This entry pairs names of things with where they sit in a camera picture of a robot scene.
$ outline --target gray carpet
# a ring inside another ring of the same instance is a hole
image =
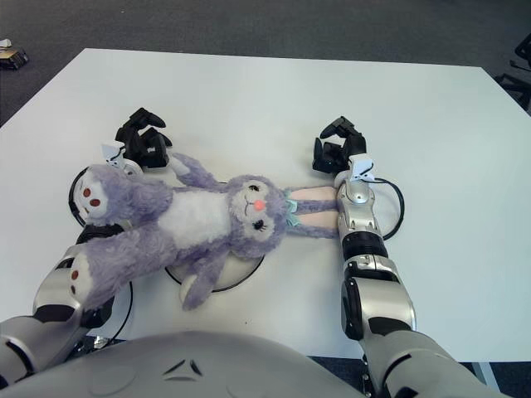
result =
[[[0,39],[31,58],[0,72],[0,125],[85,47],[482,66],[531,80],[508,65],[529,32],[529,0],[0,0]],[[357,380],[353,362],[319,363]],[[493,368],[502,391],[531,396],[531,365]]]

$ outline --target pink ear lining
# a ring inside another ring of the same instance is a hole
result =
[[[321,211],[319,213],[302,214],[298,216],[301,224],[305,226],[320,226],[334,229],[338,227],[338,215],[336,211]]]
[[[337,191],[334,187],[304,188],[292,191],[290,199],[294,201],[335,201]]]

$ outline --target stuffed animal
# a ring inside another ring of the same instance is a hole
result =
[[[259,258],[286,232],[337,236],[332,187],[280,190],[264,177],[216,181],[201,163],[175,153],[170,167],[186,187],[170,187],[109,165],[90,166],[74,201],[87,224],[132,227],[85,244],[71,272],[71,294],[88,308],[110,299],[130,280],[164,267],[189,264],[180,299],[196,308],[211,293],[229,252]]]

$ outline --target object on floor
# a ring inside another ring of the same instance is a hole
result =
[[[9,39],[0,40],[0,47],[4,47],[4,48],[11,47],[11,40]]]
[[[11,47],[11,45],[9,39],[0,40],[0,69],[17,70],[29,61],[22,48]]]
[[[526,60],[531,68],[531,33],[529,33],[529,35],[516,46],[514,53],[523,60]],[[519,66],[513,60],[511,60],[509,64],[515,69],[531,72],[531,69]],[[525,110],[529,109],[529,102],[531,101],[531,83],[505,73],[496,76],[494,79],[505,91],[509,94],[515,95],[514,99],[522,108]]]

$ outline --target pink nose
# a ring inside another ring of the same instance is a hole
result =
[[[262,211],[266,208],[266,204],[263,201],[255,201],[254,206],[258,211]]]

